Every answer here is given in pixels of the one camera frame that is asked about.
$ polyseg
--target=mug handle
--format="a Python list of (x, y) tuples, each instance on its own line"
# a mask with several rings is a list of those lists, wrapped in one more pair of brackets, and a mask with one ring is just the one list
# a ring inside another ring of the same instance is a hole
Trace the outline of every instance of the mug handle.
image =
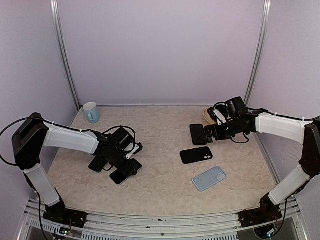
[(92, 117), (92, 113), (91, 112), (88, 112), (88, 118), (89, 118), (90, 121), (94, 120), (93, 117)]

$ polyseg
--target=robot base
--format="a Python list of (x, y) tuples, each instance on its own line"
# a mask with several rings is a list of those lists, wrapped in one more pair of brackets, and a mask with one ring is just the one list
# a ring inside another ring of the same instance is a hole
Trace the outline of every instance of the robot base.
[(87, 219), (87, 213), (66, 208), (60, 198), (60, 202), (53, 206), (45, 206), (43, 218), (58, 224), (83, 229)]
[(261, 218), (261, 211), (259, 208), (239, 212), (239, 218), (242, 228), (269, 223), (276, 220), (276, 217), (278, 219), (282, 218), (282, 214), (280, 211), (275, 211), (272, 216), (269, 215), (263, 218)]
[(239, 212), (239, 219), (243, 228), (269, 223), (277, 218), (282, 218), (280, 207), (272, 203), (268, 193), (261, 198), (259, 208)]

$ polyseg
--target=black cable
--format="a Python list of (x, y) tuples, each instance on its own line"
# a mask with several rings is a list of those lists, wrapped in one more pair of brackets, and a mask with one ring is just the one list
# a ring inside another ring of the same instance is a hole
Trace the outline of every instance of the black cable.
[(282, 223), (281, 223), (279, 229), (275, 232), (275, 234), (273, 234), (273, 235), (271, 236), (271, 238), (273, 238), (275, 235), (277, 235), (277, 234), (280, 232), (280, 230), (282, 229), (283, 225), (284, 225), (284, 222), (285, 222), (285, 219), (286, 219), (286, 214), (287, 214), (287, 205), (288, 205), (288, 199), (289, 199), (289, 198), (290, 198), (290, 196), (287, 197), (287, 199), (285, 200), (284, 214), (283, 214)]
[(132, 149), (128, 150), (128, 151), (123, 151), (124, 153), (131, 153), (136, 147), (136, 131), (132, 127), (125, 126), (125, 125), (113, 126), (113, 127), (109, 128), (108, 130), (104, 131), (102, 133), (102, 135), (105, 135), (106, 133), (110, 132), (113, 129), (119, 129), (119, 128), (129, 129), (129, 130), (131, 130), (131, 132), (133, 132), (133, 141), (132, 141), (133, 146), (132, 146)]
[(36, 192), (36, 194), (38, 194), (38, 198), (39, 198), (39, 222), (40, 222), (40, 228), (41, 228), (41, 232), (43, 234), (43, 237), (45, 240), (48, 240), (46, 233), (44, 231), (44, 226), (42, 225), (42, 220), (41, 220), (41, 197), (40, 194), (38, 192)]
[(224, 102), (224, 101), (218, 101), (215, 105), (213, 105), (213, 110), (215, 110), (215, 109), (216, 109), (216, 106), (219, 105), (219, 104), (224, 104), (224, 105), (226, 105), (226, 102)]
[(244, 132), (242, 134), (243, 134), (244, 138), (246, 139), (246, 141), (235, 141), (235, 140), (233, 140), (233, 137), (231, 137), (230, 140), (232, 142), (234, 142), (235, 144), (246, 144), (246, 143), (248, 143), (250, 141), (250, 139), (247, 137), (247, 135)]
[[(265, 110), (265, 113), (267, 114), (271, 114), (273, 116), (277, 116), (277, 117), (281, 117), (281, 118), (286, 118), (286, 119), (292, 119), (292, 120), (297, 120), (297, 121), (303, 121), (302, 118), (297, 118), (297, 117), (293, 117), (293, 116), (285, 116), (285, 115), (279, 115), (279, 114), (275, 114), (273, 112), (270, 112), (266, 109), (263, 109), (263, 108), (260, 108), (260, 109), (256, 109), (256, 108), (250, 108), (250, 107), (247, 107), (247, 109), (251, 110), (251, 111), (255, 111), (255, 110)], [(320, 118), (320, 116), (316, 116), (314, 118), (309, 118), (309, 119), (304, 119), (304, 121), (314, 121), (316, 119)]]
[[(68, 126), (63, 126), (63, 125), (56, 124), (56, 123), (50, 122), (50, 121), (48, 121), (48, 120), (39, 118), (39, 117), (24, 117), (24, 118), (21, 118), (21, 119), (19, 119), (19, 120), (17, 120), (17, 121), (14, 121), (14, 122), (12, 122), (11, 124), (9, 124), (8, 126), (6, 126), (6, 127), (0, 132), (0, 138), (1, 138), (1, 136), (4, 134), (4, 132), (5, 132), (7, 129), (11, 128), (13, 125), (15, 125), (15, 124), (17, 124), (17, 123), (20, 123), (20, 122), (26, 121), (26, 120), (40, 120), (40, 121), (43, 121), (43, 122), (45, 122), (45, 123), (47, 123), (47, 124), (51, 124), (51, 125), (54, 125), (54, 126), (57, 126), (57, 127), (60, 127), (60, 128), (64, 128), (64, 129), (68, 129), (68, 130), (73, 130), (73, 131), (77, 131), (77, 132), (88, 132), (88, 131), (90, 131), (90, 129), (79, 130), (79, 129), (76, 129), (76, 128), (72, 128), (72, 127), (68, 127)], [(5, 164), (7, 164), (7, 165), (14, 166), (14, 167), (17, 166), (17, 165), (14, 164), (14, 163), (11, 163), (11, 162), (6, 161), (6, 160), (2, 157), (1, 153), (0, 153), (0, 159), (1, 159)]]

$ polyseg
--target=rectangular black object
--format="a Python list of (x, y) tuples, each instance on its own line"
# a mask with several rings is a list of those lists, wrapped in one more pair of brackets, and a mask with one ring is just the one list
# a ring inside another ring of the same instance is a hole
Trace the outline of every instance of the rectangular black object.
[(49, 128), (40, 113), (32, 113), (12, 136), (12, 147), (16, 165), (21, 170), (31, 169), (40, 163), (42, 150)]
[(240, 96), (234, 97), (225, 102), (229, 116), (233, 118), (242, 118), (249, 111)]
[(108, 159), (106, 159), (105, 157), (96, 156), (90, 163), (89, 169), (97, 173), (100, 173), (107, 163)]
[(134, 140), (130, 133), (123, 127), (120, 127), (115, 131), (112, 136), (116, 139), (117, 144), (119, 144), (123, 150), (126, 149)]
[(182, 159), (183, 164), (192, 164), (205, 160), (210, 160), (213, 158), (213, 155), (209, 147), (202, 146), (188, 150), (183, 150), (180, 152), (180, 157)]
[(208, 143), (202, 124), (190, 124), (190, 132), (193, 145), (206, 145)]
[[(140, 162), (138, 162), (137, 160), (135, 160), (134, 158), (132, 158), (131, 160), (135, 161), (136, 164), (138, 165), (138, 171), (142, 168), (142, 165)], [(114, 171), (113, 173), (110, 174), (110, 178), (114, 181), (114, 183), (116, 185), (120, 185), (122, 184), (125, 180), (127, 180), (129, 177), (126, 177), (125, 175), (123, 175), (119, 170)]]

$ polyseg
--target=black smartphone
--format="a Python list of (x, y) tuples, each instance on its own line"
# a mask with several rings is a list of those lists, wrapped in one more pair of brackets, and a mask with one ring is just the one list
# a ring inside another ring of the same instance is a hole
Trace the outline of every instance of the black smartphone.
[(206, 145), (208, 140), (205, 138), (204, 126), (202, 124), (191, 124), (190, 132), (193, 145)]
[(105, 167), (105, 165), (107, 165), (108, 160), (105, 157), (98, 157), (96, 156), (92, 162), (89, 165), (89, 169), (100, 173), (102, 171), (102, 168)]
[[(140, 162), (138, 162), (137, 160), (135, 160), (136, 163), (138, 164), (138, 171), (142, 168), (142, 165)], [(120, 185), (122, 184), (124, 181), (126, 181), (127, 179), (129, 179), (131, 176), (126, 177), (125, 175), (123, 175), (119, 170), (114, 171), (113, 173), (110, 174), (110, 178), (114, 181), (114, 183), (116, 185)]]
[(180, 157), (182, 159), (183, 164), (192, 164), (205, 160), (210, 160), (213, 158), (213, 155), (209, 147), (202, 146), (188, 150), (183, 150), (180, 152)]

